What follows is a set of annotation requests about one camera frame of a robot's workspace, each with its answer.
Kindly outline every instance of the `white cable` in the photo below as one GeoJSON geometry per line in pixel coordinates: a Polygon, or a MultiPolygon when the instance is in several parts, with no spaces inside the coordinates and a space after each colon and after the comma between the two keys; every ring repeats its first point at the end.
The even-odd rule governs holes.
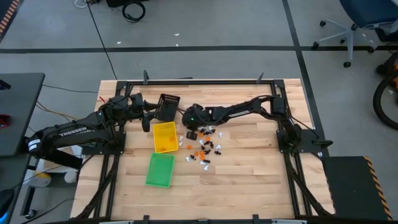
{"type": "Polygon", "coordinates": [[[86,3],[85,6],[79,6],[79,5],[77,4],[78,1],[80,1],[80,0],[76,0],[76,1],[75,1],[75,6],[76,6],[76,7],[80,8],[80,9],[84,9],[85,7],[87,7],[87,0],[81,0],[82,2],[85,2],[85,3],[86,3]]]}

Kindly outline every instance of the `wooden table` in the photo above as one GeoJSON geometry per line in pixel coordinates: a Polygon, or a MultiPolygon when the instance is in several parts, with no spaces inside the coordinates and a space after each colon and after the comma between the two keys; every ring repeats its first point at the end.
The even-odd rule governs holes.
{"type": "MultiPolygon", "coordinates": [[[[292,114],[311,126],[300,79],[284,82],[292,114]]],[[[102,81],[98,96],[110,98],[115,88],[116,81],[102,81]]],[[[141,85],[134,86],[132,92],[141,92],[151,103],[156,103],[161,93],[177,95],[181,97],[179,107],[187,108],[193,103],[230,106],[271,94],[271,88],[268,85],[141,85]]],[[[102,104],[98,97],[96,108],[102,104]]],[[[177,113],[178,136],[187,132],[181,118],[177,113]]],[[[111,219],[142,220],[143,215],[150,215],[151,220],[252,219],[253,214],[260,218],[293,218],[284,159],[275,134],[277,123],[250,114],[215,128],[217,133],[224,134],[222,139],[212,135],[214,144],[222,146],[222,155],[213,152],[207,155],[211,164],[205,171],[198,160],[191,163],[185,160],[186,156],[199,151],[200,144],[184,138],[183,146],[171,153],[175,155],[172,185],[163,189],[145,185],[154,152],[152,127],[151,132],[144,133],[140,121],[127,123],[126,149],[119,162],[111,219]],[[186,149],[188,144],[194,149],[186,149]]],[[[301,155],[308,188],[334,213],[322,162],[312,154],[301,155]]],[[[79,214],[96,192],[102,161],[103,156],[95,156],[81,170],[71,217],[79,214]]],[[[296,189],[300,211],[304,214],[302,196],[299,188],[296,189]]],[[[103,200],[101,215],[105,207],[106,200],[103,200]]]]}

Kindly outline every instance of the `blue chair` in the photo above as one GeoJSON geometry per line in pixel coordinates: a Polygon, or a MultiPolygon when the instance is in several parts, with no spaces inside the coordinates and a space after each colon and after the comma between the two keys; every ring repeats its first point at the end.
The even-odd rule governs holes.
{"type": "Polygon", "coordinates": [[[325,40],[340,38],[340,43],[347,41],[348,61],[344,63],[344,67],[351,66],[354,50],[354,36],[364,39],[371,48],[369,53],[373,53],[377,45],[366,38],[364,34],[357,33],[357,28],[362,29],[390,29],[395,31],[398,29],[398,6],[394,0],[340,0],[340,4],[346,11],[347,15],[353,20],[351,27],[345,27],[331,19],[325,19],[320,22],[320,26],[326,25],[326,22],[340,26],[345,31],[329,37],[325,37],[313,43],[313,50],[316,50],[320,42],[325,40]]]}

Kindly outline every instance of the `green bin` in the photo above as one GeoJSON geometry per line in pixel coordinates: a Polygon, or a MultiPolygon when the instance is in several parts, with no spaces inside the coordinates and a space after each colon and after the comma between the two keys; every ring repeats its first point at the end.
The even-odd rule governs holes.
{"type": "Polygon", "coordinates": [[[150,158],[146,185],[155,187],[170,187],[174,166],[174,156],[152,153],[150,158]]]}

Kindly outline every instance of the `yellow container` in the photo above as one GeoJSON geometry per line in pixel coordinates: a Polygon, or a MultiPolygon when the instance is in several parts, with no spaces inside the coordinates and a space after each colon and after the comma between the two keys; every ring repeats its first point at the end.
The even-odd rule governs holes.
{"type": "Polygon", "coordinates": [[[168,122],[154,125],[155,152],[164,153],[178,150],[175,123],[168,122]]]}

